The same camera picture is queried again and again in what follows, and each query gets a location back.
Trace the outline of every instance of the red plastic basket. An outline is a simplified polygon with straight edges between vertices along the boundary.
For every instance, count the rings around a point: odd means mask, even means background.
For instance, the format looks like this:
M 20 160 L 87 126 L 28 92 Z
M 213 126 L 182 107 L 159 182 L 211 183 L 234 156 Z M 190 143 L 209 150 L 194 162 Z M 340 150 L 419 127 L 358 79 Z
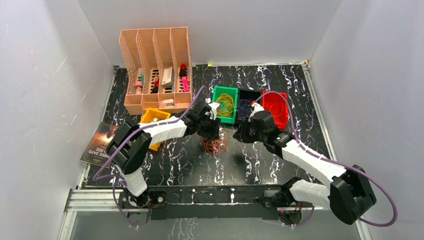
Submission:
M 280 92 L 280 94 L 283 95 L 286 100 L 289 100 L 289 98 L 287 97 L 287 93 Z M 270 93 L 264 96 L 262 98 L 262 107 L 263 109 L 271 113 L 278 129 L 286 129 L 287 122 L 289 120 L 289 108 L 280 96 L 275 93 Z

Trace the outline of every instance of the book cover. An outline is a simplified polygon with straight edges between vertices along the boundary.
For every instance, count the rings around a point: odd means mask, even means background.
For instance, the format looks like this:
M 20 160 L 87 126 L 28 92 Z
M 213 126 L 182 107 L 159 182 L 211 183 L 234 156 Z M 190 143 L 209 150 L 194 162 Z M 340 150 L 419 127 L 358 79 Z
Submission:
M 117 128 L 118 126 L 115 125 L 104 122 L 100 123 L 97 131 L 94 133 L 94 136 L 82 154 L 81 160 L 89 164 L 103 166 L 103 164 L 105 164 L 109 159 L 109 156 L 106 153 L 106 147 L 114 138 L 115 130 Z

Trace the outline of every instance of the white wall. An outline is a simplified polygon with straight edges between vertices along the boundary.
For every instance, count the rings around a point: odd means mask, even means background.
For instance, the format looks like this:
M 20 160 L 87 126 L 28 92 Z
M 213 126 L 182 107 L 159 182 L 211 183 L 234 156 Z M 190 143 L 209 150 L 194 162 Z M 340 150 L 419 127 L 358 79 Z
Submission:
M 188 27 L 194 64 L 311 59 L 341 0 L 78 0 L 114 65 L 123 29 Z
M 397 203 L 397 223 L 370 226 L 373 240 L 423 237 L 423 43 L 423 1 L 344 0 L 311 61 L 338 160 L 364 167 Z M 366 218 L 385 223 L 389 201 L 374 191 Z
M 113 66 L 76 0 L 0 1 L 1 239 L 55 239 Z

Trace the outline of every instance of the marble tabletop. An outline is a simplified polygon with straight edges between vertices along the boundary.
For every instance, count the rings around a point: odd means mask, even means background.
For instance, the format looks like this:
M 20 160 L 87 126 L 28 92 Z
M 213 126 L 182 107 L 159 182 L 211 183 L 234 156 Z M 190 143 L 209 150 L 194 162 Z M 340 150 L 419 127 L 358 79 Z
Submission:
M 197 66 L 192 68 L 194 91 L 205 85 L 212 98 L 214 86 L 246 90 L 287 92 L 300 139 L 320 154 L 329 155 L 311 93 L 301 65 Z M 125 120 L 138 123 L 142 116 L 129 115 L 124 107 L 128 74 L 118 68 L 103 121 L 121 126 Z M 237 130 L 224 126 L 230 135 Z M 229 138 L 228 150 L 218 156 L 205 152 L 197 134 L 165 141 L 158 152 L 149 151 L 142 164 L 149 186 L 240 186 L 281 185 L 293 176 L 315 182 L 313 176 L 290 162 L 269 153 L 262 143 L 240 143 Z M 112 180 L 92 181 L 100 167 L 91 165 L 83 188 L 108 188 Z M 117 173 L 114 166 L 103 174 Z

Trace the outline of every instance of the green object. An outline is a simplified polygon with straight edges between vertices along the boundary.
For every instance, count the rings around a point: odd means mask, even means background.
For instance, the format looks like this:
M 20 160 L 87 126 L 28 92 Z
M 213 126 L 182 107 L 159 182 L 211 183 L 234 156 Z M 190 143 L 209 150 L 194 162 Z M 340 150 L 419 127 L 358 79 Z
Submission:
M 231 117 L 218 116 L 218 118 L 221 119 L 221 123 L 234 124 L 236 121 L 237 105 L 239 103 L 239 89 L 235 87 L 215 86 L 213 88 L 212 102 L 215 102 L 221 94 L 228 94 L 232 97 L 234 100 L 234 112 Z

